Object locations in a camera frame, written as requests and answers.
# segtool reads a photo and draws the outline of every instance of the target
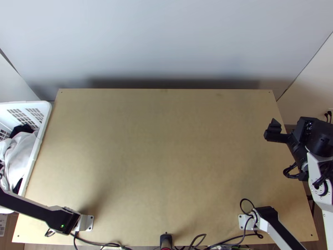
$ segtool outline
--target black cloth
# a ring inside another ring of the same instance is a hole
[[[28,124],[24,124],[23,126],[16,126],[13,129],[12,133],[10,134],[9,138],[13,138],[19,132],[27,132],[27,133],[32,134],[34,132],[34,130]]]

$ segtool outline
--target power cord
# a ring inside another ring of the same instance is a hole
[[[86,244],[89,244],[89,245],[93,245],[93,246],[100,246],[101,247],[101,250],[104,248],[104,247],[113,247],[113,248],[122,248],[124,250],[132,250],[131,248],[129,247],[126,247],[126,246],[122,246],[120,244],[117,244],[117,243],[113,243],[113,242],[110,242],[110,243],[97,243],[97,242],[93,242],[93,241],[88,241],[88,240],[84,240],[82,238],[80,238],[79,236],[77,236],[79,234],[79,232],[75,232],[74,234],[71,233],[70,235],[73,236],[73,245],[74,245],[74,248],[75,250],[78,250],[77,246],[76,246],[76,243],[75,241],[76,240],[79,240],[79,241],[82,241]]]
[[[194,237],[194,239],[192,240],[192,242],[191,242],[191,244],[190,244],[188,250],[196,249],[196,248],[197,248],[197,247],[198,247],[198,246],[204,241],[204,239],[206,238],[206,236],[207,236],[206,233],[202,233],[202,234],[197,235],[196,237]],[[201,241],[199,241],[198,244],[196,244],[195,246],[193,246],[193,244],[195,243],[195,241],[196,241],[198,238],[200,238],[200,237],[202,237]]]
[[[212,249],[212,248],[214,248],[214,247],[219,247],[219,246],[238,246],[238,245],[240,245],[240,244],[243,242],[243,240],[244,240],[244,238],[245,238],[246,236],[257,236],[259,239],[262,239],[262,238],[263,238],[263,235],[259,234],[259,233],[257,232],[257,230],[255,230],[254,233],[246,234],[246,226],[247,226],[248,222],[249,222],[251,219],[254,219],[254,217],[253,217],[253,215],[250,215],[249,213],[245,212],[244,209],[242,208],[242,204],[243,204],[244,201],[248,201],[248,202],[250,202],[251,205],[252,205],[252,207],[255,208],[254,205],[253,205],[253,203],[252,203],[249,199],[246,199],[246,198],[242,199],[241,202],[240,202],[240,204],[239,204],[239,206],[241,207],[242,212],[243,212],[245,215],[250,216],[250,218],[249,218],[249,219],[246,221],[246,223],[245,223],[243,235],[235,236],[235,237],[232,237],[232,238],[230,238],[230,239],[227,239],[227,240],[221,241],[221,242],[219,242],[219,243],[216,243],[216,244],[214,244],[214,245],[211,245],[211,246],[209,246],[209,247],[206,248],[207,250]],[[231,241],[231,240],[234,240],[234,239],[238,239],[238,238],[241,238],[241,240],[240,240],[238,243],[235,243],[235,244],[226,244],[226,242]]]
[[[299,173],[296,175],[291,175],[289,172],[297,167],[297,164],[294,162],[293,165],[290,165],[286,169],[283,170],[283,175],[289,179],[297,179],[299,177]]]

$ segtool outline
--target white cloth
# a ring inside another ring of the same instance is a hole
[[[0,160],[2,165],[5,164],[0,184],[4,189],[8,186],[6,190],[12,191],[24,176],[37,133],[38,131],[32,134],[20,132],[13,139],[8,138],[0,142]]]

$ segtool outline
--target black cable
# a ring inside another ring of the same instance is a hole
[[[211,245],[211,246],[207,247],[206,249],[209,250],[209,249],[211,249],[211,248],[214,248],[214,247],[217,247],[217,246],[220,246],[220,245],[225,245],[225,246],[238,246],[238,245],[240,245],[240,244],[243,242],[243,240],[244,240],[244,238],[245,238],[246,236],[253,236],[253,235],[256,235],[259,239],[262,239],[262,238],[263,238],[263,235],[259,234],[257,231],[254,231],[254,233],[251,233],[251,234],[246,234],[246,226],[247,226],[248,222],[249,222],[251,219],[252,219],[252,218],[250,217],[250,218],[246,221],[245,226],[244,226],[244,233],[243,233],[243,235],[235,236],[235,237],[232,237],[232,238],[230,238],[230,239],[227,239],[227,240],[221,241],[221,242],[219,242],[219,243],[217,243],[217,244],[214,244],[214,245]],[[235,244],[226,244],[226,242],[231,241],[231,240],[234,240],[234,239],[238,239],[238,238],[241,238],[241,240],[240,240],[239,242],[237,242],[237,243],[235,243]]]
[[[327,113],[328,113],[328,115],[330,116],[330,123],[331,123],[331,121],[332,121],[332,111],[327,111]]]
[[[313,183],[313,186],[315,187],[315,189],[318,189],[320,187],[320,185],[325,182],[325,180],[328,178],[328,176],[330,175],[330,173],[332,172],[333,169],[333,164],[332,161],[330,162],[326,162],[324,165],[326,165],[326,168],[323,170],[322,175],[319,177],[318,180],[316,180]]]
[[[46,233],[44,234],[44,236],[45,236],[45,237],[51,237],[51,236],[53,236],[54,234],[55,234],[55,231],[52,231],[52,230],[48,229],[48,230],[46,231]]]
[[[78,249],[77,249],[77,246],[76,246],[76,243],[75,243],[75,240],[76,240],[76,237],[77,237],[77,234],[78,234],[78,233],[79,233],[79,232],[75,232],[74,237],[73,237],[73,245],[74,245],[75,250],[78,250]]]
[[[295,175],[291,175],[291,174],[289,174],[289,172],[290,172],[291,170],[293,170],[294,168],[296,168],[296,167],[297,167],[297,164],[294,162],[293,165],[290,165],[289,167],[285,168],[285,169],[282,171],[283,175],[286,176],[286,177],[289,178],[289,179],[297,179],[297,178],[299,177],[299,175],[300,175],[299,173],[298,173],[298,174],[295,174]]]
[[[194,239],[192,240],[188,250],[192,250],[193,248],[197,248],[203,241],[204,239],[206,238],[207,234],[206,233],[202,233],[200,235],[197,235],[196,237],[194,237]],[[199,241],[198,244],[196,244],[195,246],[193,246],[194,242],[199,238],[199,237],[202,237],[201,241]]]
[[[253,218],[252,215],[246,213],[246,212],[243,210],[243,208],[242,208],[242,203],[243,203],[243,201],[245,201],[245,200],[248,201],[248,202],[250,202],[251,205],[252,205],[252,207],[254,208],[254,205],[253,205],[252,201],[250,201],[249,199],[246,199],[246,198],[241,199],[241,202],[239,203],[239,206],[241,207],[241,210],[242,210],[242,212],[243,212],[244,214],[246,214],[247,216],[251,216],[251,217]]]
[[[113,248],[122,248],[122,249],[125,249],[125,250],[132,250],[129,247],[125,247],[125,246],[122,246],[120,244],[113,243],[113,242],[104,244],[104,243],[97,243],[97,242],[93,242],[93,241],[88,241],[88,240],[82,239],[79,236],[77,236],[78,233],[79,232],[75,232],[75,234],[73,234],[73,233],[70,234],[71,236],[74,237],[74,239],[73,239],[73,245],[74,245],[75,250],[78,250],[78,248],[76,246],[76,243],[75,243],[76,240],[82,241],[82,242],[84,242],[86,244],[89,244],[89,245],[100,246],[101,249],[103,249],[104,247],[113,247]]]
[[[239,203],[239,206],[240,206],[242,212],[243,212],[244,214],[250,216],[250,218],[249,218],[249,219],[246,221],[246,223],[245,223],[243,235],[235,236],[235,237],[232,237],[232,238],[230,238],[230,239],[227,239],[227,240],[221,241],[221,242],[219,242],[219,243],[217,243],[217,244],[214,244],[214,245],[211,245],[211,246],[209,246],[209,247],[206,247],[207,250],[209,250],[209,249],[211,249],[211,248],[213,248],[213,247],[221,246],[221,245],[225,245],[225,246],[238,246],[238,245],[240,245],[240,244],[243,242],[243,240],[244,240],[244,238],[245,238],[246,236],[257,236],[259,239],[262,239],[262,238],[263,238],[263,235],[262,235],[262,234],[259,234],[257,230],[255,230],[254,233],[246,234],[246,227],[247,227],[247,224],[248,224],[248,222],[249,222],[251,219],[254,219],[254,217],[253,217],[253,215],[250,215],[249,213],[246,213],[246,212],[244,211],[244,209],[242,208],[243,201],[245,201],[245,200],[248,201],[248,202],[250,202],[251,205],[253,206],[253,208],[255,208],[255,207],[254,207],[254,204],[253,204],[249,199],[246,199],[246,198],[241,199],[241,202]],[[225,243],[228,242],[228,241],[231,241],[231,240],[234,240],[234,239],[238,239],[238,238],[241,238],[241,240],[240,240],[238,243],[236,243],[236,244],[225,244]]]

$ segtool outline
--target clothing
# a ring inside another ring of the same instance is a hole
[[[5,166],[0,184],[4,189],[7,181],[6,190],[14,190],[24,176],[37,133],[20,132],[13,139],[7,138],[0,142],[0,160]]]
[[[23,126],[16,126],[16,127],[14,127],[13,131],[11,132],[9,138],[13,138],[20,132],[33,133],[34,130],[28,124],[24,124]]]

